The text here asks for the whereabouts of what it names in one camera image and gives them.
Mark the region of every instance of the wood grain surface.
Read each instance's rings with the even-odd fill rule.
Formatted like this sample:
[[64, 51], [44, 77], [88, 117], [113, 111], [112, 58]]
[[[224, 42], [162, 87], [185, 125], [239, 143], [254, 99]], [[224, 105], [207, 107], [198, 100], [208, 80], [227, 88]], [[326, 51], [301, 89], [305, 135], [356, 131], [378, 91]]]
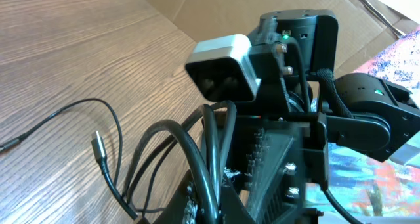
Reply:
[[[104, 99], [123, 130], [121, 190], [146, 128], [165, 118], [181, 122], [204, 102], [183, 66], [194, 45], [145, 0], [0, 0], [0, 141], [70, 102]], [[97, 102], [68, 110], [0, 155], [0, 223], [130, 223], [95, 162], [95, 130], [113, 177], [117, 129]], [[193, 139], [200, 130], [193, 128]], [[149, 208], [168, 203], [187, 167], [177, 147], [158, 173]], [[138, 207], [151, 172], [135, 192]]]

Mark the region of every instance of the cardboard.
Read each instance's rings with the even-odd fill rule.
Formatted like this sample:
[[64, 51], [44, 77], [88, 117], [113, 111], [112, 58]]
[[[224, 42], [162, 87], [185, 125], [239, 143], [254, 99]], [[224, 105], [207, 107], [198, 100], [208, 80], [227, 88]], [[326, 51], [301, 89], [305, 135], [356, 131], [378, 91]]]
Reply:
[[[195, 41], [248, 34], [259, 16], [287, 9], [331, 9], [339, 21], [336, 76], [347, 74], [397, 38], [359, 0], [147, 0]], [[378, 0], [368, 0], [403, 32], [410, 21]]]

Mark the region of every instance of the wire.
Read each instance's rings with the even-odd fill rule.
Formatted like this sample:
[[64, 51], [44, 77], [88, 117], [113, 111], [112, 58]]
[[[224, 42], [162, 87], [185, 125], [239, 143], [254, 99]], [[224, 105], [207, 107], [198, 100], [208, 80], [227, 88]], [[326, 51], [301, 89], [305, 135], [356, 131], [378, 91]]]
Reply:
[[121, 169], [121, 157], [122, 157], [122, 154], [123, 154], [123, 133], [121, 132], [121, 126], [119, 124], [119, 120], [118, 120], [116, 112], [114, 111], [114, 109], [112, 109], [111, 105], [109, 105], [106, 101], [104, 101], [102, 99], [97, 99], [97, 98], [82, 99], [82, 100], [75, 101], [73, 103], [70, 103], [69, 105], [66, 105], [66, 106], [58, 109], [56, 112], [49, 115], [47, 118], [45, 118], [44, 120], [39, 122], [37, 125], [35, 125], [31, 129], [29, 129], [27, 132], [17, 136], [14, 139], [11, 139], [11, 140], [7, 141], [5, 143], [2, 143], [0, 145], [0, 147], [2, 148], [0, 150], [0, 152], [6, 151], [7, 149], [11, 148], [12, 146], [16, 146], [17, 144], [19, 144], [20, 142], [22, 142], [23, 140], [28, 138], [33, 132], [37, 131], [42, 125], [49, 122], [51, 119], [55, 118], [57, 115], [61, 114], [63, 111], [65, 111], [65, 110], [67, 110], [67, 109], [69, 109], [69, 108], [71, 108], [75, 105], [81, 104], [82, 102], [89, 102], [89, 101], [96, 101], [96, 102], [101, 102], [102, 104], [104, 104], [110, 110], [110, 112], [112, 113], [112, 117], [114, 118], [115, 124], [117, 125], [118, 138], [119, 138], [119, 148], [118, 148], [117, 168], [115, 170], [114, 181], [113, 181], [114, 185], [117, 186], [119, 171]]
[[[213, 110], [217, 110], [220, 108], [227, 107], [226, 112], [226, 121], [224, 123], [224, 131], [222, 133], [222, 139], [220, 140], [220, 168], [221, 171], [224, 171], [224, 167], [226, 165], [229, 149], [230, 149], [230, 141], [232, 140], [233, 128], [235, 126], [235, 119], [236, 119], [236, 106], [232, 101], [222, 101], [217, 102], [211, 105]], [[191, 127], [201, 118], [200, 108], [195, 109], [182, 123], [182, 127], [185, 131], [189, 131]], [[140, 169], [138, 170], [133, 182], [130, 185], [131, 179], [133, 175], [130, 173], [127, 174], [125, 178], [125, 188], [123, 192], [123, 196], [127, 195], [127, 201], [131, 202], [131, 198], [133, 193], [140, 181], [141, 177], [143, 176], [144, 172], [153, 162], [153, 160], [162, 152], [167, 146], [170, 145], [171, 149], [176, 145], [176, 141], [172, 135], [168, 136], [162, 143], [160, 143], [152, 153], [146, 158], [144, 163], [141, 165]]]
[[351, 224], [362, 224], [358, 221], [355, 217], [353, 217], [347, 210], [345, 210], [340, 203], [334, 198], [333, 194], [329, 191], [329, 189], [324, 191], [325, 197], [327, 197], [328, 201], [331, 205]]
[[114, 198], [118, 201], [119, 205], [124, 209], [125, 212], [127, 212], [127, 214], [131, 217], [131, 219], [135, 220], [137, 218], [137, 214], [134, 212], [133, 209], [129, 207], [129, 205], [126, 202], [124, 202], [123, 197], [121, 197], [115, 185], [111, 181], [110, 173], [102, 170], [102, 174], [104, 175], [106, 184], [110, 188]]
[[[136, 208], [136, 212], [143, 212], [143, 208]], [[157, 212], [162, 212], [165, 211], [165, 208], [155, 208], [155, 209], [151, 209], [151, 210], [145, 210], [146, 213], [157, 213]]]
[[206, 144], [207, 155], [207, 170], [210, 173], [211, 184], [215, 191], [216, 201], [220, 206], [222, 177], [221, 177], [221, 157], [219, 149], [219, 138], [217, 136], [217, 125], [215, 112], [213, 109], [204, 104], [199, 107], [204, 119], [204, 137]]
[[309, 92], [308, 87], [306, 86], [306, 76], [305, 69], [303, 68], [303, 56], [301, 48], [299, 47], [299, 44], [294, 37], [283, 39], [283, 42], [287, 44], [288, 49], [293, 49], [293, 51], [296, 53], [297, 70], [299, 71], [299, 84], [301, 85], [301, 92], [303, 96], [303, 109], [305, 112], [310, 112]]
[[142, 209], [142, 217], [146, 216], [147, 213], [147, 207], [149, 206], [149, 201], [150, 201], [150, 197], [152, 195], [152, 188], [153, 188], [153, 182], [156, 178], [156, 174], [158, 173], [158, 170], [160, 168], [160, 166], [162, 165], [163, 161], [166, 159], [166, 157], [169, 155], [169, 153], [171, 152], [172, 148], [174, 148], [176, 145], [176, 143], [172, 143], [171, 146], [169, 146], [169, 148], [165, 151], [165, 153], [163, 153], [162, 157], [159, 159], [159, 161], [157, 162], [155, 169], [152, 173], [152, 176], [150, 177], [150, 182], [149, 182], [149, 187], [147, 190], [147, 196], [146, 196], [146, 200], [144, 201], [144, 205], [143, 205], [143, 209]]
[[330, 69], [316, 71], [323, 98], [329, 104], [335, 116], [353, 118], [352, 112], [346, 107], [340, 98], [334, 84], [334, 73]]
[[219, 209], [204, 160], [191, 136], [185, 132], [185, 130], [177, 122], [174, 122], [173, 120], [161, 120], [146, 130], [133, 154], [128, 174], [131, 174], [131, 176], [133, 175], [140, 160], [139, 158], [141, 157], [148, 141], [160, 131], [170, 132], [180, 144], [185, 153], [188, 164], [190, 165], [192, 179], [197, 190], [199, 202], [202, 205], [202, 208], [206, 210], [204, 218], [209, 223], [216, 223], [219, 219]]
[[232, 142], [232, 136], [235, 128], [236, 121], [236, 106], [232, 101], [222, 101], [215, 103], [211, 106], [213, 110], [219, 108], [227, 108], [226, 119], [224, 121], [224, 127], [222, 132], [222, 138], [220, 140], [220, 174], [224, 173], [224, 167], [228, 160], [230, 143]]

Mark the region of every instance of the bolt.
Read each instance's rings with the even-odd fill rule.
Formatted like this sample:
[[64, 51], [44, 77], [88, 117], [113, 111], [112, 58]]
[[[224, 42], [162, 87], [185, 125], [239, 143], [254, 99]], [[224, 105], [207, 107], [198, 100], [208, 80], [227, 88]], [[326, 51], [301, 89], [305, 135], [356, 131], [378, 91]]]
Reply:
[[191, 187], [190, 185], [188, 185], [188, 186], [186, 187], [186, 192], [187, 192], [188, 194], [192, 194], [192, 187]]
[[289, 190], [287, 190], [286, 192], [286, 196], [289, 198], [294, 198], [294, 199], [299, 198], [299, 188], [289, 187]]
[[277, 44], [276, 45], [276, 52], [279, 53], [279, 54], [286, 53], [287, 52], [287, 45], [283, 44], [283, 43]]
[[293, 162], [286, 163], [284, 168], [284, 173], [287, 175], [295, 175], [296, 174], [296, 165]]
[[283, 75], [285, 76], [291, 76], [293, 75], [293, 67], [291, 66], [283, 67], [282, 72], [283, 72]]

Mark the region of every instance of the green indicator light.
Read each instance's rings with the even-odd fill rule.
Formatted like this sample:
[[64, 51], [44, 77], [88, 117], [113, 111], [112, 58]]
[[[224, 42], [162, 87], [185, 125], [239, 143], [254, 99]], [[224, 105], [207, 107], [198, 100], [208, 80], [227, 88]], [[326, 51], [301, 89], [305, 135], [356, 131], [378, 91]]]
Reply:
[[375, 93], [377, 93], [377, 94], [379, 94], [379, 95], [383, 95], [382, 91], [381, 91], [381, 90], [379, 90], [379, 89], [376, 89], [376, 90], [375, 90]]

